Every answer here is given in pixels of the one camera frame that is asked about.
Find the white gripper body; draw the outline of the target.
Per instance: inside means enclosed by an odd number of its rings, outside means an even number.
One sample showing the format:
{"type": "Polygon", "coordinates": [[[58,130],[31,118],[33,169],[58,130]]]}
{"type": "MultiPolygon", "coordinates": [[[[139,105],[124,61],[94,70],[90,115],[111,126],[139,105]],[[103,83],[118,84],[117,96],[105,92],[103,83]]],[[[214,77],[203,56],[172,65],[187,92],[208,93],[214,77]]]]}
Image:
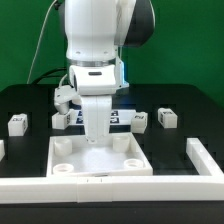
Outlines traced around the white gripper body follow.
{"type": "Polygon", "coordinates": [[[109,133],[112,96],[118,89],[129,86],[124,78],[124,64],[103,67],[72,65],[69,78],[81,100],[86,138],[89,142],[97,142],[109,133]]]}

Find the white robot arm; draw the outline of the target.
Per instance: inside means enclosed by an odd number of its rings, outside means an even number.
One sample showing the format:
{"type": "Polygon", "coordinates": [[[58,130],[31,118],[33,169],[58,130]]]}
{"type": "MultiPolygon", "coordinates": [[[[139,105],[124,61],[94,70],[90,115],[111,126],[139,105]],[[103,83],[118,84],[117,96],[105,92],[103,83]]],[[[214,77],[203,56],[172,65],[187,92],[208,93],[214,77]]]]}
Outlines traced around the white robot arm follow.
{"type": "Polygon", "coordinates": [[[120,47],[139,47],[155,29],[150,0],[65,0],[60,7],[67,39],[71,100],[82,109],[91,143],[108,135],[112,96],[129,84],[120,47]]]}

